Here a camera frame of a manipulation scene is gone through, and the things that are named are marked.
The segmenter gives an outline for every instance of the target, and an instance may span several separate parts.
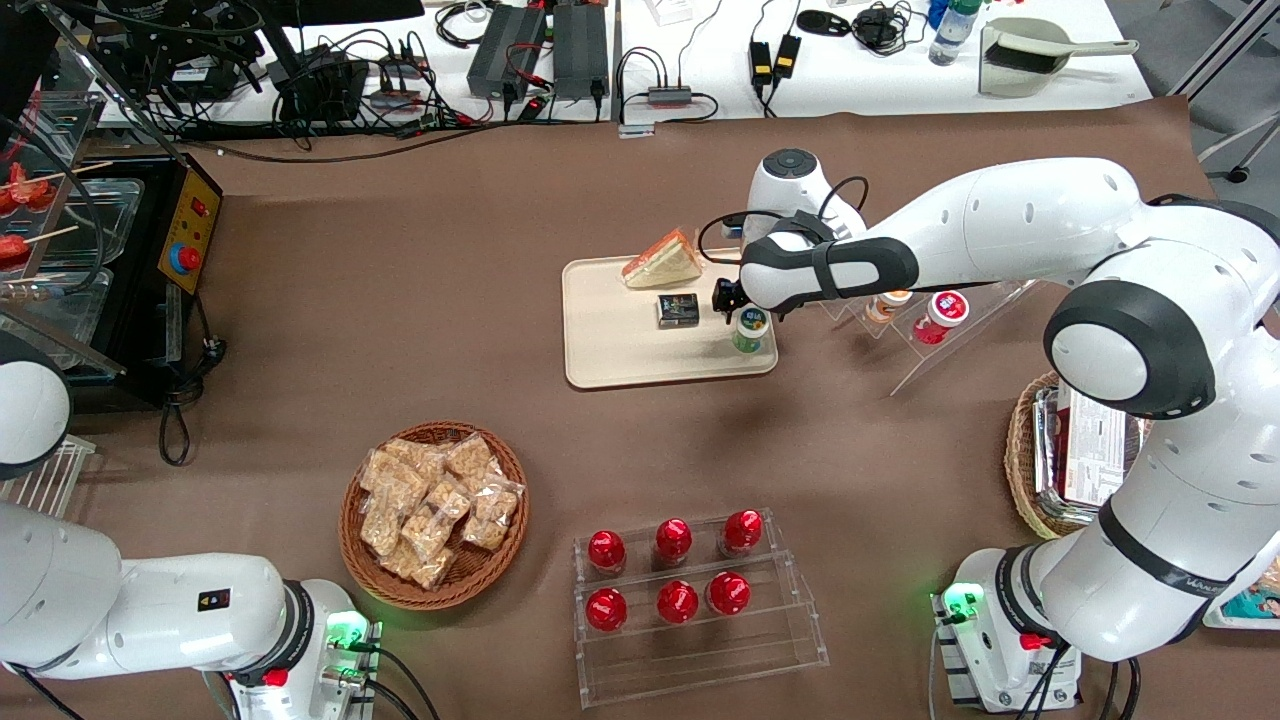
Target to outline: green led light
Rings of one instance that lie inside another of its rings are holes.
[[[365,639],[366,633],[369,633],[369,620],[355,610],[334,612],[325,624],[325,637],[339,647],[348,647],[353,642]]]

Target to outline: acrylic display stand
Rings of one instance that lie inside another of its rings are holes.
[[[982,333],[992,320],[1036,287],[1036,281],[1006,281],[987,286],[966,287],[959,292],[969,301],[969,318],[947,333],[938,345],[924,345],[915,337],[913,327],[925,313],[928,293],[915,293],[906,305],[897,309],[888,323],[873,323],[867,316],[869,297],[819,302],[833,322],[852,315],[873,338],[881,342],[901,343],[908,347],[908,370],[890,396],[897,395],[908,383],[931,370],[948,355]]]
[[[772,512],[760,514],[764,537],[751,555],[736,560],[721,556],[716,546],[727,518],[689,521],[692,550],[684,565],[671,570],[653,565],[657,523],[618,533],[627,564],[614,578],[588,560],[589,538],[573,541],[573,635],[584,710],[828,665],[813,593],[783,547]],[[664,584],[681,579],[701,596],[707,583],[724,570],[751,584],[751,601],[742,612],[717,615],[700,597],[698,614],[682,625],[669,625],[658,615],[654,601]],[[586,601],[600,588],[614,588],[627,601],[627,621],[612,633],[586,621]]]

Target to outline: beige tray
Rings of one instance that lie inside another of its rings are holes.
[[[712,250],[737,259],[737,250]],[[564,265],[564,377],[584,389],[760,375],[778,364],[773,325],[750,355],[733,347],[733,328],[712,310],[717,278],[737,279],[737,265],[709,265],[701,277],[655,288],[628,290],[628,258],[575,260]],[[658,329],[658,296],[698,293],[695,328]]]

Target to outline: brown table surface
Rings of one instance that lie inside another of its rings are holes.
[[[1084,113],[662,126],[627,141],[612,126],[513,128],[333,165],[201,152],[228,193],[202,293],[230,350],[188,413],[195,462],[160,462],[155,414],[79,419],[102,468],[82,480],[69,519],[127,557],[246,552],[289,578],[337,580],[385,621],[387,647],[445,720],[497,720],[580,714],[572,538],[768,506],[817,597],[831,666],[584,715],[923,719],[927,593],[969,552],[1034,539],[1001,456],[1011,404],[1048,369],[1041,332],[1061,293],[1033,293],[893,398],[902,357],[817,307],[780,325],[769,375],[580,392],[564,380],[561,269],[742,209],[755,164],[780,147],[814,151],[832,181],[868,176],[876,222],[959,173],[1056,155],[1117,160],[1147,196],[1207,196],[1188,132],[1185,104],[1165,99]],[[431,419],[506,438],[532,514],[493,588],[413,614],[351,580],[335,525],[365,451]],[[1143,656],[1138,717],[1275,716],[1277,641],[1202,630]],[[1084,706],[1057,716],[1094,717],[1105,680],[1091,662]],[[188,670],[50,685],[88,720],[219,716]],[[977,716],[938,694],[942,716]],[[6,675],[0,716],[56,717]]]

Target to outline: wooden skewer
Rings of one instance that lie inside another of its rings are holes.
[[[84,170],[99,170],[99,169],[102,169],[102,168],[105,168],[105,167],[108,167],[110,164],[111,164],[111,161],[106,160],[105,163],[97,163],[96,165],[84,165],[84,167],[81,167],[81,168],[76,168],[72,172],[73,173],[82,173]],[[58,179],[58,178],[60,178],[60,177],[63,177],[65,174],[67,173],[54,173],[51,176],[41,176],[38,178],[27,178],[23,182],[40,182],[42,179]],[[0,190],[9,190],[10,187],[13,187],[15,184],[23,184],[23,183],[20,183],[20,182],[10,182],[10,183],[0,184]]]

